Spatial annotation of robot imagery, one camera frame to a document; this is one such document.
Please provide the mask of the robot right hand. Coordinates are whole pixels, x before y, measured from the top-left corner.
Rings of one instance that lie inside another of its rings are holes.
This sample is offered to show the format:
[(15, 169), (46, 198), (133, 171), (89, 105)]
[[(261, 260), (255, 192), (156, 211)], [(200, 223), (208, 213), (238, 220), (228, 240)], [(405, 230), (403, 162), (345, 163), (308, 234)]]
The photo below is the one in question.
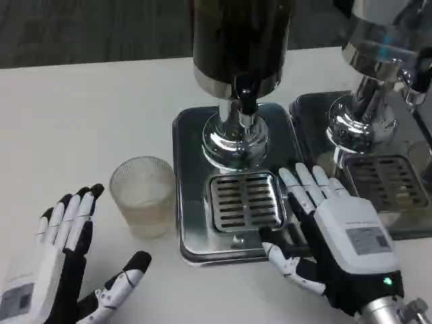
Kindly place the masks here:
[(371, 201), (351, 195), (319, 165), (282, 167), (279, 177), (310, 252), (302, 256), (281, 230), (260, 228), (265, 254), (282, 276), (351, 317), (376, 300), (403, 299), (394, 243)]

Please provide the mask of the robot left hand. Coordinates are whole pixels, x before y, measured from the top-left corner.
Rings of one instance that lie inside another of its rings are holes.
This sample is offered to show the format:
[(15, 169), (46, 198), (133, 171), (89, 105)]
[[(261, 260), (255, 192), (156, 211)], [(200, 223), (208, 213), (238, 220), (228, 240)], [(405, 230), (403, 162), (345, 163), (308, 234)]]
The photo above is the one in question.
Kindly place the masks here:
[(16, 254), (1, 287), (2, 323), (105, 323), (147, 272), (152, 256), (137, 251), (102, 288), (81, 298), (102, 184), (66, 194), (38, 220), (34, 243)]

